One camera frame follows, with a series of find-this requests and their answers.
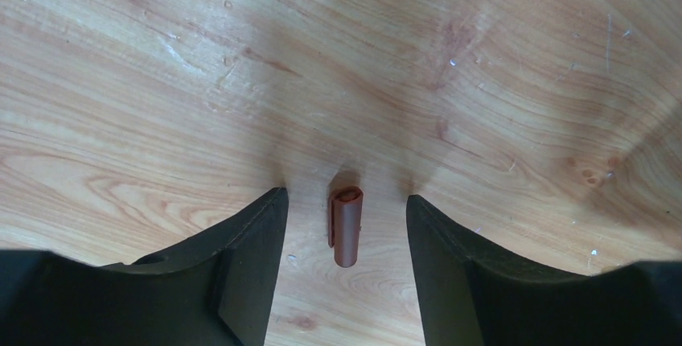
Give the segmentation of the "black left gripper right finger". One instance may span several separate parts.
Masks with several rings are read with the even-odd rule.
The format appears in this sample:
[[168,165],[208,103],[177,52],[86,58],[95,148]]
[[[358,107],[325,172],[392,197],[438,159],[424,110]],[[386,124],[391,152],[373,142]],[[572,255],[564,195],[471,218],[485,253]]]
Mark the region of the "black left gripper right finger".
[[412,195],[406,224],[428,345],[678,345],[681,264],[585,276],[522,257]]

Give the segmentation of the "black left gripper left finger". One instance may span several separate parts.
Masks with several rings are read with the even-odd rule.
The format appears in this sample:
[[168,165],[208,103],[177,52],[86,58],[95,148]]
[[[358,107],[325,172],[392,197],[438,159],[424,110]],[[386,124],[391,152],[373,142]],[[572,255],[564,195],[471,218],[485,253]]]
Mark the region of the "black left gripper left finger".
[[4,345],[262,345],[289,197],[276,187],[234,216],[131,264],[47,250],[1,252]]

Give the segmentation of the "brown marker cap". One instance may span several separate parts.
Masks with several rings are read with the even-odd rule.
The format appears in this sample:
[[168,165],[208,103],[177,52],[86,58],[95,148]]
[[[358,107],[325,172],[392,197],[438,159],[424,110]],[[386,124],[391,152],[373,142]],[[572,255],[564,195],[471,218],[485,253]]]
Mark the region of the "brown marker cap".
[[363,200],[364,194],[356,186],[337,189],[328,198],[328,245],[342,268],[353,266],[358,259]]

